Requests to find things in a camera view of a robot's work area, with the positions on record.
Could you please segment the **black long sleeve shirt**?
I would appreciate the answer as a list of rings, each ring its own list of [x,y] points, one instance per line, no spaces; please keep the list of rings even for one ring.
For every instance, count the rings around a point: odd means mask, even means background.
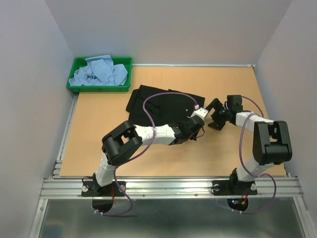
[[[133,90],[126,111],[129,113],[128,120],[139,126],[151,126],[151,121],[143,111],[143,102],[151,95],[164,93],[165,90],[141,85]],[[161,95],[149,99],[145,108],[151,115],[155,126],[163,126],[172,122],[186,121],[194,109],[194,101],[203,106],[205,98],[198,95],[190,95],[188,98],[183,95]]]

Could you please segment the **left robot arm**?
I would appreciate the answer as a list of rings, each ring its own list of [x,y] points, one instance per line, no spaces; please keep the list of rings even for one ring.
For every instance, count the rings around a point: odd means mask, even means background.
[[[130,121],[123,122],[102,138],[103,154],[93,174],[93,190],[97,195],[106,195],[114,179],[114,170],[127,163],[141,146],[148,149],[153,144],[178,145],[189,139],[195,140],[204,125],[204,118],[200,116],[155,128],[134,125]]]

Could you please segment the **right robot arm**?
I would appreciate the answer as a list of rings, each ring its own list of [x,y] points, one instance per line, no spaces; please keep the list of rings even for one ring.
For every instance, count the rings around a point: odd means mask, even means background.
[[[207,107],[213,111],[210,128],[222,130],[227,122],[242,128],[239,139],[239,156],[242,156],[242,142],[246,130],[253,134],[252,156],[235,168],[229,179],[212,181],[211,192],[216,196],[256,195],[255,180],[264,172],[292,158],[288,125],[284,121],[265,119],[263,115],[243,109],[245,96],[228,95],[225,103],[215,98]]]

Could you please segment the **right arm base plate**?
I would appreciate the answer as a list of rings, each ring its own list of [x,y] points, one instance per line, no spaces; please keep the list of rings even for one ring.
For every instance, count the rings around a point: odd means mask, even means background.
[[[213,180],[211,190],[215,196],[257,195],[258,193],[254,181],[230,182],[228,179]]]

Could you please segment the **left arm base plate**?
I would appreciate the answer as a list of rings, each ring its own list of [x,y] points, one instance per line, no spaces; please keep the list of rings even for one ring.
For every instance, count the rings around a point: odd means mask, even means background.
[[[82,197],[124,197],[125,195],[119,189],[115,181],[104,187],[100,187],[92,180],[85,180],[83,182]]]

